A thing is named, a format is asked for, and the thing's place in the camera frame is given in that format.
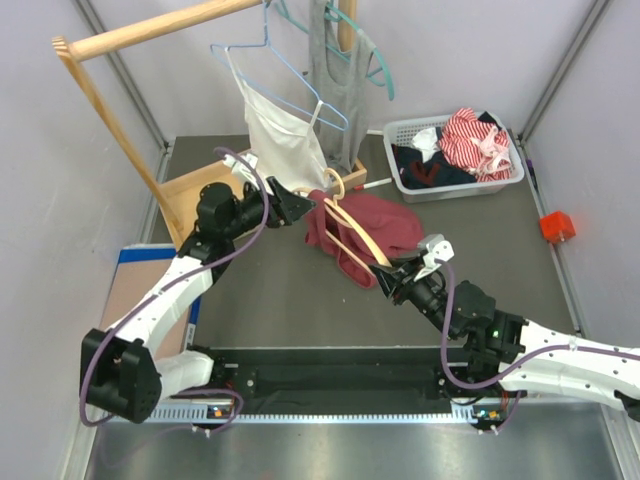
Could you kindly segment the wooden clothes hanger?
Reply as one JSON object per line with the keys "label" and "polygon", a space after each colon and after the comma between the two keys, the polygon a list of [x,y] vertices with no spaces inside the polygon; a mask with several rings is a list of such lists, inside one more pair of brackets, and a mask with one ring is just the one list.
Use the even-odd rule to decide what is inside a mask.
{"label": "wooden clothes hanger", "polygon": [[[378,265],[385,267],[391,267],[391,262],[374,241],[374,239],[365,231],[365,229],[340,205],[339,201],[345,197],[346,188],[345,183],[342,180],[338,172],[332,168],[326,168],[324,170],[324,176],[326,179],[335,179],[338,184],[338,193],[334,194],[331,199],[324,199],[324,208],[326,213],[332,217],[337,224],[342,225],[347,229],[354,230],[355,233],[361,238],[371,255],[374,257]],[[336,244],[343,252],[345,252],[357,265],[364,269],[368,274],[373,275],[370,267],[360,259],[350,248],[343,244],[336,236],[334,236],[328,229],[325,230],[327,237]]]}

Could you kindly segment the red tank top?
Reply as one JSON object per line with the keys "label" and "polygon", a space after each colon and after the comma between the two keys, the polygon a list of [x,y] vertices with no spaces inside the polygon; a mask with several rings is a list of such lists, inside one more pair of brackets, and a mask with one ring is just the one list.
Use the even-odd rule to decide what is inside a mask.
{"label": "red tank top", "polygon": [[[308,197],[316,208],[305,216],[305,243],[334,257],[338,268],[356,285],[370,289],[376,278],[363,266],[376,262],[375,257],[356,230],[335,220],[336,212],[328,205],[330,197],[313,190]],[[420,218],[409,208],[367,193],[354,193],[339,201],[345,210],[376,242],[382,253],[397,258],[413,251],[425,237]]]}

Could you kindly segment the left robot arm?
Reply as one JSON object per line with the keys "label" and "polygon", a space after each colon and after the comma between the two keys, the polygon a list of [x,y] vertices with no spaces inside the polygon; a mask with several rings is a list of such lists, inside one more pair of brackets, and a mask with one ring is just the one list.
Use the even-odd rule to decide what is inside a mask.
{"label": "left robot arm", "polygon": [[107,330],[90,330],[83,338],[80,406],[94,406],[140,424],[160,401],[176,394],[195,388],[209,397],[220,394],[227,374],[209,355],[186,349],[159,359],[158,349],[183,314],[240,254],[237,238],[250,234],[256,239],[265,228],[290,226],[315,206],[274,177],[246,183],[240,196],[225,183],[204,186],[194,228],[164,276],[124,317]]}

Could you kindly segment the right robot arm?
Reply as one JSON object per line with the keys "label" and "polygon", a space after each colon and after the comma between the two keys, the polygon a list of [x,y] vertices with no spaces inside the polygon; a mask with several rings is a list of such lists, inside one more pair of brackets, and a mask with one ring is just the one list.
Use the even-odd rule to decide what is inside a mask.
{"label": "right robot arm", "polygon": [[493,297],[437,259],[423,273],[416,258],[371,270],[396,305],[413,305],[440,331],[441,371],[458,390],[562,395],[639,419],[639,350],[606,345],[499,309]]}

